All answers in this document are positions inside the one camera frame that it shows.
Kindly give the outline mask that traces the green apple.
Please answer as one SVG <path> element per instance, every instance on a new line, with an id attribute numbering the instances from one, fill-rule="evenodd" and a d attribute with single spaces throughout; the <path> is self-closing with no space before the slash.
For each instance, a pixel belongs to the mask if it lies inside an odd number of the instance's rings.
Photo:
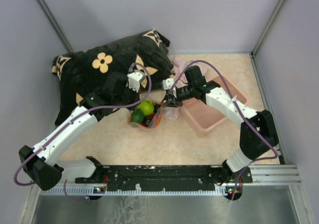
<path id="1" fill-rule="evenodd" d="M 143 111 L 144 116 L 148 116 L 154 111 L 154 105 L 149 101 L 142 101 L 137 108 Z"/>

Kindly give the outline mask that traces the clear zip bag orange zipper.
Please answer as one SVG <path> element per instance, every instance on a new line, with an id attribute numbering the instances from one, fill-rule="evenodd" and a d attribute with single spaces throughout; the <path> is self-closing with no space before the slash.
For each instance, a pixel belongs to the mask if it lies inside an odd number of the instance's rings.
<path id="1" fill-rule="evenodd" d="M 164 102 L 146 98 L 137 105 L 128 116 L 128 125 L 138 129 L 152 129 L 159 125 L 162 119 Z"/>

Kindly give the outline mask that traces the dark brown fruit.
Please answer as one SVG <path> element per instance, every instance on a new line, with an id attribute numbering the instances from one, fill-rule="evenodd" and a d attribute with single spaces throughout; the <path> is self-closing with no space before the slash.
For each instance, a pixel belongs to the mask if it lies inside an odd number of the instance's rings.
<path id="1" fill-rule="evenodd" d="M 143 121 L 144 126 L 151 127 L 153 125 L 153 123 L 157 119 L 156 115 L 159 108 L 160 108 L 160 105 L 154 105 L 154 111 L 150 115 L 144 117 L 144 121 Z"/>

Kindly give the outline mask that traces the pink plastic bin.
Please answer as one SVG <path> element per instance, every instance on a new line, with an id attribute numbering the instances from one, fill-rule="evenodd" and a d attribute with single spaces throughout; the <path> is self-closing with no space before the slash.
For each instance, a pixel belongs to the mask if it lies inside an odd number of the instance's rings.
<path id="1" fill-rule="evenodd" d="M 241 103 L 245 105 L 248 104 L 248 98 L 237 88 L 237 86 L 233 85 L 233 83 L 226 77 L 224 77 L 224 79 L 230 88 L 232 95 L 237 96 L 237 99 Z M 210 80 L 220 84 L 221 87 L 227 91 L 219 76 L 215 76 L 208 81 Z M 180 111 L 182 116 L 199 137 L 207 135 L 217 126 L 228 120 L 228 118 L 226 118 L 225 115 L 223 115 L 217 109 L 210 107 L 195 98 L 184 101 Z"/>

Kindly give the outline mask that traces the dark green avocado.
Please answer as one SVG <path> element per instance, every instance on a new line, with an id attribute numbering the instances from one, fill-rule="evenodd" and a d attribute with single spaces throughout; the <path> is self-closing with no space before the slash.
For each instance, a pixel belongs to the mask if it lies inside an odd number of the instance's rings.
<path id="1" fill-rule="evenodd" d="M 141 109 L 136 109 L 131 114 L 131 122 L 142 123 L 144 120 L 144 113 Z"/>

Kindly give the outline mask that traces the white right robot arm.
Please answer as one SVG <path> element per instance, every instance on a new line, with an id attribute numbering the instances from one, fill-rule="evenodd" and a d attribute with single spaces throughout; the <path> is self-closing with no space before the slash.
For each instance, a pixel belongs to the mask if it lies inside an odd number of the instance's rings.
<path id="1" fill-rule="evenodd" d="M 207 81 L 198 66 L 187 68 L 185 76 L 187 84 L 181 88 L 176 87 L 177 81 L 171 78 L 162 81 L 165 105 L 181 107 L 184 101 L 197 99 L 217 109 L 239 127 L 239 148 L 222 163 L 223 178 L 234 182 L 240 177 L 241 169 L 279 143 L 273 116 L 268 110 L 260 112 L 240 102 L 227 85 Z"/>

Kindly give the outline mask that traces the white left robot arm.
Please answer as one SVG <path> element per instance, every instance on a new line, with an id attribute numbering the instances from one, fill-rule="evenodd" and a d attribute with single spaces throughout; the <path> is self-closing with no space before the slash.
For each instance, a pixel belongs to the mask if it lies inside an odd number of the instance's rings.
<path id="1" fill-rule="evenodd" d="M 47 138 L 33 147 L 25 145 L 19 150 L 24 172 L 43 191 L 66 179 L 101 181 L 104 171 L 91 158 L 63 162 L 59 159 L 82 133 L 114 109 L 135 106 L 144 79 L 144 73 L 137 70 L 127 75 L 118 72 L 110 74 L 105 84 L 87 94 L 73 113 Z"/>

